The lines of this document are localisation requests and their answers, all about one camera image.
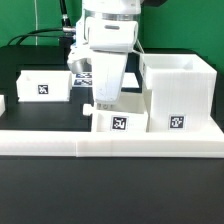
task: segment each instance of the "white base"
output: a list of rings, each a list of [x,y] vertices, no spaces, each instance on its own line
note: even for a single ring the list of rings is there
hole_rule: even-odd
[[[0,131],[0,155],[224,158],[224,135],[213,120],[194,133]]]

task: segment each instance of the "white robot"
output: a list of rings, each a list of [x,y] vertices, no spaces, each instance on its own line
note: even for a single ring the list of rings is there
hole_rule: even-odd
[[[68,65],[73,73],[92,66],[93,97],[98,104],[113,105],[119,99],[128,53],[138,36],[143,0],[83,0],[76,24],[76,43]]]

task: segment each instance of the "black cable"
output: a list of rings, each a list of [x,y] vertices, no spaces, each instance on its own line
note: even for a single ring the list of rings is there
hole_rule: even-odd
[[[61,7],[61,13],[62,14],[68,14],[66,4],[65,4],[65,0],[60,0],[60,7]]]
[[[68,18],[65,0],[60,0],[60,7],[61,7],[61,14],[62,14],[62,19],[61,19],[62,26],[63,27],[71,26],[70,19]]]
[[[55,32],[55,31],[63,31],[63,29],[61,27],[59,27],[59,28],[48,28],[48,29],[34,30],[32,32],[29,32],[28,34],[20,35],[20,36],[22,36],[22,38],[16,43],[16,45],[20,45],[27,37],[29,37],[29,35],[31,36],[33,34]]]
[[[16,37],[13,37],[7,44],[7,46],[9,46],[14,40],[18,39],[18,38],[27,38],[27,37],[51,37],[51,38],[59,38],[61,36],[50,36],[50,35],[38,35],[38,34],[24,34],[24,35],[19,35]]]

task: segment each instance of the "white container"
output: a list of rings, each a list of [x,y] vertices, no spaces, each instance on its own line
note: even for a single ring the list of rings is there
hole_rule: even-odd
[[[4,112],[5,112],[5,100],[4,100],[4,96],[0,95],[0,117],[2,116]]]
[[[143,54],[145,91],[151,92],[149,131],[198,131],[207,125],[217,72],[194,54]]]
[[[19,102],[69,101],[70,71],[21,71],[17,82]]]
[[[83,114],[93,114],[92,132],[146,132],[148,112],[142,94],[121,93],[116,105],[84,106]]]

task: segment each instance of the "black table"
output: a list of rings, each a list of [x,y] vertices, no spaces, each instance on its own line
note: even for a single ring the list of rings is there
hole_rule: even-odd
[[[8,96],[9,120],[20,110],[11,88],[20,68],[63,70],[65,58],[58,47],[0,49],[0,73],[8,73],[0,76],[0,91]],[[80,94],[91,98],[87,90]],[[1,122],[6,127],[6,119]],[[24,125],[17,122],[8,129]],[[89,120],[80,122],[82,130],[89,128]],[[23,127],[32,130],[28,123]],[[50,129],[58,127],[63,130]],[[222,224],[223,207],[223,159],[0,157],[4,224]]]

